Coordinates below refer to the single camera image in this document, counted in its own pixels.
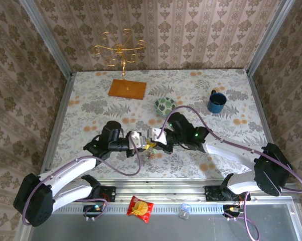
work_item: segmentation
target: green and white bowl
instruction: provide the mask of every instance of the green and white bowl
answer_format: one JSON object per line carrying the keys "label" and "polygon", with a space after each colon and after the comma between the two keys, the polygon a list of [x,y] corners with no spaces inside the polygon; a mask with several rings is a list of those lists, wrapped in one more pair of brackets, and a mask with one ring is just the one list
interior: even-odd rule
{"label": "green and white bowl", "polygon": [[169,115],[176,106],[175,101],[169,97],[157,99],[155,102],[155,110],[159,115]]}

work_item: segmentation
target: gold candelabra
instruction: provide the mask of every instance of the gold candelabra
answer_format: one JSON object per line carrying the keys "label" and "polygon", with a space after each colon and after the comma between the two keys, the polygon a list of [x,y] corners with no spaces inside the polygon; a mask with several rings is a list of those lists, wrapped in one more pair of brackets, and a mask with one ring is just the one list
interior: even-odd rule
{"label": "gold candelabra", "polygon": [[118,60],[114,57],[115,55],[119,54],[122,59],[121,59],[121,66],[122,66],[122,80],[125,82],[125,86],[126,86],[126,90],[129,90],[128,85],[127,85],[127,81],[125,80],[125,67],[126,67],[126,63],[134,63],[135,61],[137,61],[138,56],[136,54],[129,54],[127,51],[132,51],[132,50],[138,50],[138,49],[145,49],[146,48],[146,41],[144,40],[139,40],[137,47],[135,48],[126,48],[127,43],[129,42],[129,40],[132,38],[133,32],[131,29],[124,29],[122,31],[122,34],[127,37],[127,40],[124,44],[119,44],[114,36],[113,33],[111,32],[104,32],[102,35],[102,39],[106,40],[107,39],[107,35],[111,35],[112,39],[115,43],[116,48],[109,48],[106,46],[101,46],[101,45],[96,45],[93,47],[93,53],[94,54],[100,54],[101,53],[101,48],[103,49],[108,49],[108,50],[112,50],[114,53],[112,55],[110,55],[109,57],[105,58],[105,63],[107,66],[115,66],[118,63]]}

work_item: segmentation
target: floral tablecloth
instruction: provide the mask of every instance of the floral tablecloth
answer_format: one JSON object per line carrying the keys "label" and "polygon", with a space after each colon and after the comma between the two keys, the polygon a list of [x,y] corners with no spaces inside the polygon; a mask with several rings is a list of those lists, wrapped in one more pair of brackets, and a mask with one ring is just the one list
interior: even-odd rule
{"label": "floral tablecloth", "polygon": [[[165,118],[156,113],[154,102],[164,96],[174,99],[178,106],[196,108],[208,126],[222,136],[247,144],[266,144],[249,82],[242,69],[128,71],[128,80],[147,83],[143,100],[108,96],[113,79],[120,77],[120,71],[76,74],[53,167],[90,155],[83,146],[100,134],[108,121],[120,122],[124,134],[138,130],[146,135],[148,128],[160,128]],[[207,110],[212,89],[227,97],[227,103],[219,114]],[[201,125],[190,110],[180,112],[195,127]],[[126,158],[125,152],[112,153],[107,161],[126,173],[133,173],[138,168],[137,158]],[[140,173],[133,178],[222,178],[229,173],[247,171],[241,164],[181,147],[174,148],[171,155],[157,151],[153,159],[142,154],[142,164]],[[103,164],[88,174],[97,179],[127,178]]]}

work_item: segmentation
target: orange wooden board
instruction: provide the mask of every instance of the orange wooden board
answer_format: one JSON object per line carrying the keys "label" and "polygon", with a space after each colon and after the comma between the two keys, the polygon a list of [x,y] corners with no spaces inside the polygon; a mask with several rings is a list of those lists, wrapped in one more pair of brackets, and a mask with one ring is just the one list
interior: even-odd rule
{"label": "orange wooden board", "polygon": [[121,79],[114,79],[109,91],[110,96],[124,97],[129,99],[143,99],[146,83],[136,81],[126,81],[129,90],[126,89],[125,82]]}

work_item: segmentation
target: snack bag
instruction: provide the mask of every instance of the snack bag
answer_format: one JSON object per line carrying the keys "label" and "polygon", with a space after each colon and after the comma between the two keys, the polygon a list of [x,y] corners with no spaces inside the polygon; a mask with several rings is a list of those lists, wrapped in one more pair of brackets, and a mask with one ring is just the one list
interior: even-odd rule
{"label": "snack bag", "polygon": [[153,203],[144,202],[133,196],[126,215],[135,215],[138,218],[142,219],[145,223],[148,223],[152,209]]}

